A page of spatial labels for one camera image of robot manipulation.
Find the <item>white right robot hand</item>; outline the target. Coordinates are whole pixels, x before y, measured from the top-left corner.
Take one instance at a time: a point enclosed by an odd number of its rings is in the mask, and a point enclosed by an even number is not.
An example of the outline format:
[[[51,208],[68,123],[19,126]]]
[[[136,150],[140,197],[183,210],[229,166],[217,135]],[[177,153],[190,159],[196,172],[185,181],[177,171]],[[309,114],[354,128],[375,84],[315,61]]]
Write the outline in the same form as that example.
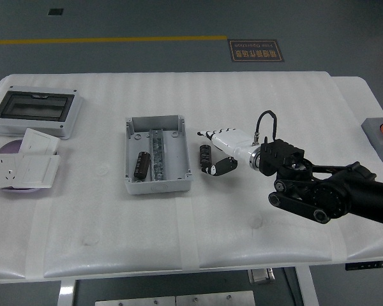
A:
[[[199,131],[197,134],[210,140],[217,149],[227,155],[221,161],[213,163],[211,146],[201,145],[199,161],[202,172],[220,176],[235,170],[239,163],[255,170],[258,168],[255,166],[255,158],[259,152],[259,145],[252,145],[252,137],[244,131],[227,128],[218,131]]]

